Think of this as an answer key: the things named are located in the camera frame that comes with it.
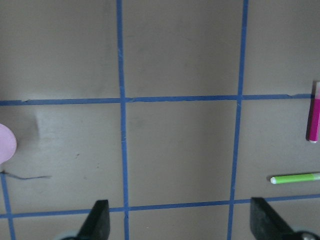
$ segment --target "marker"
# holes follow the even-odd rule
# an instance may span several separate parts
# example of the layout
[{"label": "marker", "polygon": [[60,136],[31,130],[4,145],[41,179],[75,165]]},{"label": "marker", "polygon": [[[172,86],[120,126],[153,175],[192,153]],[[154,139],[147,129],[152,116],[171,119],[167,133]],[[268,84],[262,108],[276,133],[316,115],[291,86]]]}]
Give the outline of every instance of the marker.
[{"label": "marker", "polygon": [[311,124],[310,124],[309,141],[313,144],[318,142],[319,124],[320,124],[320,81],[318,81],[315,86],[312,118],[311,118]]},{"label": "marker", "polygon": [[307,181],[320,180],[320,172],[318,173],[307,173],[297,175],[286,175],[286,176],[273,176],[270,178],[272,184],[288,184],[288,183],[299,183]]}]

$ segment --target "green marker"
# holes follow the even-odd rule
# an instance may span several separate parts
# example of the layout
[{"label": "green marker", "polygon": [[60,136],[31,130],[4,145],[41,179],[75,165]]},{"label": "green marker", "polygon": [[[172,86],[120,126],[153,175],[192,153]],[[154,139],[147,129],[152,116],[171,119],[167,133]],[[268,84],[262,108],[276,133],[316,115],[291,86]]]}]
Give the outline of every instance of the green marker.
[{"label": "green marker", "polygon": [[299,182],[316,181],[316,180],[320,180],[320,172],[287,175],[287,176],[273,176],[272,178],[270,178],[270,182],[272,184],[299,183]]}]

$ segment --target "pink ball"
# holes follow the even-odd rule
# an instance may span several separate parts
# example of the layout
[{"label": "pink ball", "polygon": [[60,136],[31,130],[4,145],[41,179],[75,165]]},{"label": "pink ball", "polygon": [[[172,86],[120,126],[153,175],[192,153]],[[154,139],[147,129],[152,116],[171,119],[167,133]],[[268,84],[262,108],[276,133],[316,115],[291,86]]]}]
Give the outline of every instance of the pink ball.
[{"label": "pink ball", "polygon": [[0,164],[12,158],[17,149],[14,133],[5,125],[0,124]]}]

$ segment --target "black object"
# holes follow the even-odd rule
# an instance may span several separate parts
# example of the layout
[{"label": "black object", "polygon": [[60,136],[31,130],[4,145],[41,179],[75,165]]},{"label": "black object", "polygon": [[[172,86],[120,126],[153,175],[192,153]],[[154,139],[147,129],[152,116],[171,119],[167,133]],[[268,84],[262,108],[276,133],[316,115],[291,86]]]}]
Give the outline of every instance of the black object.
[{"label": "black object", "polygon": [[75,237],[62,240],[107,240],[110,233],[110,216],[108,200],[95,202],[79,233]]},{"label": "black object", "polygon": [[262,197],[252,197],[250,228],[256,240],[320,240],[314,233],[295,232]]}]

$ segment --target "vertical blue tape strip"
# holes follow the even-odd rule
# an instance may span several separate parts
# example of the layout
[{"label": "vertical blue tape strip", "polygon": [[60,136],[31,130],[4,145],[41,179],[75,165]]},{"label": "vertical blue tape strip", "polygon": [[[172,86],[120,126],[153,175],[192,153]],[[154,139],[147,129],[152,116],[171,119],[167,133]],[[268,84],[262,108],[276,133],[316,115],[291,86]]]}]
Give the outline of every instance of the vertical blue tape strip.
[{"label": "vertical blue tape strip", "polygon": [[121,148],[123,175],[123,205],[124,205],[124,239],[129,240],[129,196],[128,196],[128,163],[127,163],[127,133],[126,133],[126,91],[124,75],[124,48],[122,0],[116,1],[117,46],[118,46],[118,74],[121,105]]},{"label": "vertical blue tape strip", "polygon": [[234,204],[235,204],[234,201],[235,201],[235,191],[236,191],[236,175],[237,175],[237,161],[238,161],[238,149],[239,149],[241,106],[242,106],[242,99],[243,99],[243,86],[244,86],[244,73],[245,73],[248,6],[249,6],[249,0],[243,0],[238,95],[237,95],[237,106],[236,106],[236,117],[235,117],[227,240],[232,239],[232,227],[233,227],[233,217],[234,217]]},{"label": "vertical blue tape strip", "polygon": [[1,175],[2,192],[3,192],[3,198],[4,198],[5,211],[7,214],[7,219],[9,224],[10,236],[11,236],[11,240],[16,240],[15,226],[14,226],[13,216],[11,212],[6,175],[3,173],[0,173],[0,175]]}]

